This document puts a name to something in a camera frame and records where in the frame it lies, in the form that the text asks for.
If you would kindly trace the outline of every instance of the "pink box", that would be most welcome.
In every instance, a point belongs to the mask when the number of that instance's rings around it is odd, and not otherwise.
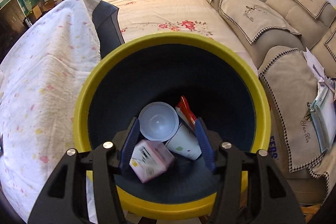
[[[160,141],[140,141],[134,148],[129,165],[142,183],[166,172],[174,156]]]

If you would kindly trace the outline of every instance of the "sofa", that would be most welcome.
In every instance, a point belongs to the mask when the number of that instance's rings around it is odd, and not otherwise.
[[[207,2],[232,28],[259,70],[272,116],[269,152],[299,203],[323,202],[335,179],[328,171],[314,169],[325,154],[307,114],[317,80],[303,51],[316,56],[327,77],[336,77],[336,10],[326,0]]]

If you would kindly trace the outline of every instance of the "metal pin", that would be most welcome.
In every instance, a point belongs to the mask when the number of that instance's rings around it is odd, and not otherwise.
[[[109,149],[113,146],[113,143],[112,142],[105,142],[103,143],[103,147],[106,148],[106,149]]]
[[[69,149],[69,150],[67,151],[67,155],[68,155],[68,156],[73,156],[74,154],[76,154],[76,150],[73,149],[73,148],[71,148],[71,149]]]
[[[260,149],[258,151],[259,155],[262,156],[262,157],[266,157],[268,155],[267,151],[266,150],[263,150],[263,149]]]
[[[230,149],[232,147],[232,144],[230,144],[229,142],[224,142],[222,143],[222,147],[224,149]]]

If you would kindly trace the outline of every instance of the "television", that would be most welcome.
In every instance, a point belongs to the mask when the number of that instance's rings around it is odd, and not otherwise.
[[[0,8],[0,63],[26,31],[25,17],[17,0],[10,0]]]

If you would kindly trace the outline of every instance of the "white paper cup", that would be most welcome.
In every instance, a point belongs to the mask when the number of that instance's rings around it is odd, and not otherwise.
[[[166,147],[190,160],[196,160],[202,153],[197,138],[182,123],[176,134],[166,143]]]

